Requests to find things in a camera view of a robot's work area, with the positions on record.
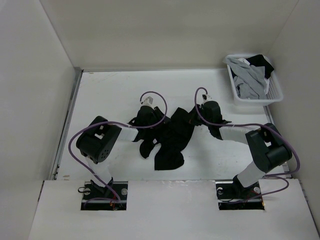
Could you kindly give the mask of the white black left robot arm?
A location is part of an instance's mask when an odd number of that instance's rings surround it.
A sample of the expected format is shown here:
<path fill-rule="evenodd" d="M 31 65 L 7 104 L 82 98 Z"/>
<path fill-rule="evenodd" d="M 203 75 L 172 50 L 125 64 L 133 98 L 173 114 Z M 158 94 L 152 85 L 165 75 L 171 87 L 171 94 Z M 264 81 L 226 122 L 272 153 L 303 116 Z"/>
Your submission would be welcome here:
<path fill-rule="evenodd" d="M 93 178 L 90 185 L 100 199 L 112 195 L 113 177 L 103 162 L 110 155 L 116 141 L 138 142 L 151 137 L 170 119 L 157 106 L 143 104 L 127 124 L 111 122 L 97 116 L 76 140 L 76 148 L 86 158 Z"/>

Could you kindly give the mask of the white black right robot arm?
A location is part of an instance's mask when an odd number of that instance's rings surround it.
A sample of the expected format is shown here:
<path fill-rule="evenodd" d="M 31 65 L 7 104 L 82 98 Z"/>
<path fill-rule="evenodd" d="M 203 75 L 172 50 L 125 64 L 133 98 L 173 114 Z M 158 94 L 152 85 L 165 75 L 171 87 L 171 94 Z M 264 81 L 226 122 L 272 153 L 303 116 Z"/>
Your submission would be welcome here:
<path fill-rule="evenodd" d="M 248 146 L 250 164 L 232 179 L 231 194 L 240 199 L 263 177 L 278 177 L 269 174 L 274 168 L 293 157 L 293 150 L 272 123 L 232 124 L 223 119 L 216 101 L 204 100 L 195 103 L 190 123 L 208 127 L 210 134 L 220 141 L 233 141 Z"/>

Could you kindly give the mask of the black tank top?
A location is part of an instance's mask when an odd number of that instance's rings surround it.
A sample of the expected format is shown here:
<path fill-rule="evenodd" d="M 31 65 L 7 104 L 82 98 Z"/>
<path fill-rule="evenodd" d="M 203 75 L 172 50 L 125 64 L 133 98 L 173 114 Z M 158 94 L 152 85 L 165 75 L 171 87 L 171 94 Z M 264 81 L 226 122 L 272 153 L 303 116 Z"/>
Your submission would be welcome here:
<path fill-rule="evenodd" d="M 187 147 L 195 126 L 189 123 L 190 113 L 178 107 L 170 119 L 163 125 L 151 129 L 143 138 L 139 152 L 148 158 L 156 145 L 160 149 L 154 156 L 156 171 L 170 171 L 185 163 L 182 151 Z"/>

